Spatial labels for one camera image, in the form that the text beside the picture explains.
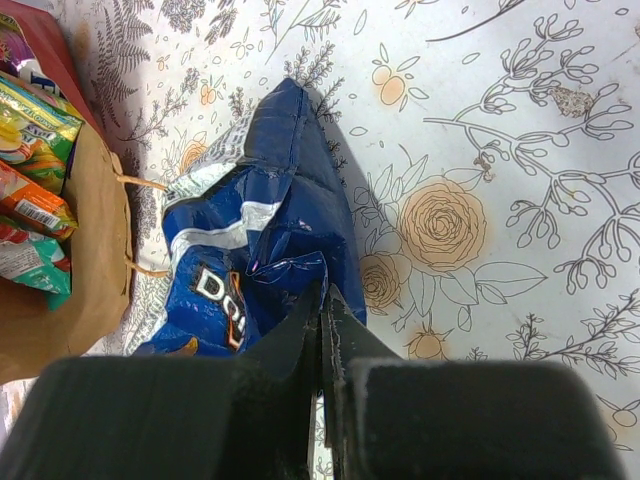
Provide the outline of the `blue Doritos chip bag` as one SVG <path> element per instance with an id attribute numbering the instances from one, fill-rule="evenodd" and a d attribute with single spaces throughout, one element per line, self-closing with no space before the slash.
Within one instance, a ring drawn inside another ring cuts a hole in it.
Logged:
<path id="1" fill-rule="evenodd" d="M 349 204 L 307 91 L 285 79 L 166 187 L 169 284 L 139 354 L 246 351 L 312 284 L 366 317 Z"/>

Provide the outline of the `red brown paper bag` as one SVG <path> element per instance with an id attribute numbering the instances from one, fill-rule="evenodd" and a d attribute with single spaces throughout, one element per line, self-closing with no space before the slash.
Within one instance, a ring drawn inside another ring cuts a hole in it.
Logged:
<path id="1" fill-rule="evenodd" d="M 137 180 L 124 175 L 104 142 L 54 17 L 14 1 L 2 2 L 1 11 L 16 21 L 45 75 L 85 121 L 62 192 L 79 221 L 63 244 L 71 260 L 71 296 L 51 310 L 44 292 L 2 281 L 1 381 L 7 383 L 34 378 L 56 360 L 86 353 L 120 325 L 138 268 L 125 190 Z"/>

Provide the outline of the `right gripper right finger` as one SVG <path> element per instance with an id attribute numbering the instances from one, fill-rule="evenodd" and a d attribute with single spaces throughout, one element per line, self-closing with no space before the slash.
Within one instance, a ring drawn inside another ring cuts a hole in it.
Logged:
<path id="1" fill-rule="evenodd" d="M 585 382 L 557 363 L 406 360 L 331 287 L 325 443 L 339 479 L 622 479 Z"/>

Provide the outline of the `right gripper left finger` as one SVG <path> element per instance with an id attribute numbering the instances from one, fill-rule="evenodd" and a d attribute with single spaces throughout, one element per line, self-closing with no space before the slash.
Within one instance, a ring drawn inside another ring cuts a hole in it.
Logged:
<path id="1" fill-rule="evenodd" d="M 5 479 L 306 479 L 321 286 L 242 354 L 47 367 L 1 452 Z"/>

